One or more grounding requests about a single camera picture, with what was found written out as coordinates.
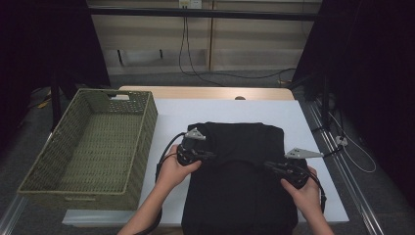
basket handle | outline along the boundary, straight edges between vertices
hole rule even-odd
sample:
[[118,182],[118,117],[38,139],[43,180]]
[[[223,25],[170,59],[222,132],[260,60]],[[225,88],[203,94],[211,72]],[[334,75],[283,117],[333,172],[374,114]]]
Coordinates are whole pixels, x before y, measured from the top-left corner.
[[80,201],[80,202],[95,202],[97,201],[96,197],[88,197],[88,196],[74,196],[74,197],[65,197],[65,201],[73,202],[73,201]]

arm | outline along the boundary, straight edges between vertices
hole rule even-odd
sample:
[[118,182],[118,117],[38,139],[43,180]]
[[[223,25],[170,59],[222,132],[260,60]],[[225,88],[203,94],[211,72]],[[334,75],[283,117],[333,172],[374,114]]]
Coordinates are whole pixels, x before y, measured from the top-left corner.
[[[316,174],[316,170],[308,167],[310,171]],[[287,192],[293,197],[297,208],[302,212],[302,215],[307,220],[313,234],[316,235],[331,235],[334,234],[332,229],[324,217],[320,208],[319,188],[311,178],[300,189],[296,189],[287,180],[282,179],[281,184]]]
[[180,184],[189,173],[201,166],[201,162],[195,162],[186,166],[179,164],[175,155],[176,150],[177,145],[173,145],[162,164],[155,187],[138,211],[118,232],[118,235],[135,234],[150,227],[156,220],[162,203],[171,190]]

wicker basket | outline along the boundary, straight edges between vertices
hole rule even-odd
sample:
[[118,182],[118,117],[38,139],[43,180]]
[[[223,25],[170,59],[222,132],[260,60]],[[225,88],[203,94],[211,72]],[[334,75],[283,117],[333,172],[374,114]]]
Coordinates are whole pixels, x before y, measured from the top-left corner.
[[157,116],[151,92],[79,89],[18,193],[49,208],[136,210]]

white table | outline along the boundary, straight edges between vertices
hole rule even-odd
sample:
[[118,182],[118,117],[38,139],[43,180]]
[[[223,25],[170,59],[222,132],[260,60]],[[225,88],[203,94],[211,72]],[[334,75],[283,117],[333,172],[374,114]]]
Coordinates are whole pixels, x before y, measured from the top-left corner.
[[[275,125],[285,132],[284,147],[319,152],[298,101],[286,100],[215,100],[215,99],[156,99],[159,111],[140,205],[154,186],[156,164],[168,142],[187,126],[196,122],[262,122]],[[309,159],[316,168],[328,198],[325,216],[330,223],[347,222],[348,216],[322,159]],[[180,226],[186,200],[189,177],[177,186],[163,204],[161,226]],[[74,226],[121,226],[134,211],[68,210],[64,224]],[[300,222],[305,222],[299,212]]]

human hand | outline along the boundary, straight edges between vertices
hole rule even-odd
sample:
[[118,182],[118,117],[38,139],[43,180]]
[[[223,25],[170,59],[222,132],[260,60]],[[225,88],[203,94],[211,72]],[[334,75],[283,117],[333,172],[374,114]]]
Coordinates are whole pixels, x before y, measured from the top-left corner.
[[177,161],[177,145],[173,145],[164,157],[164,163],[156,184],[172,189],[180,184],[188,174],[197,170],[201,164],[202,162],[197,161],[186,166],[181,165]]
[[[317,171],[311,166],[308,167],[311,173],[317,175]],[[322,213],[320,208],[320,190],[316,182],[308,178],[305,185],[297,189],[286,179],[281,179],[281,184],[287,192],[293,197],[297,208],[302,212],[305,218],[316,213]]]

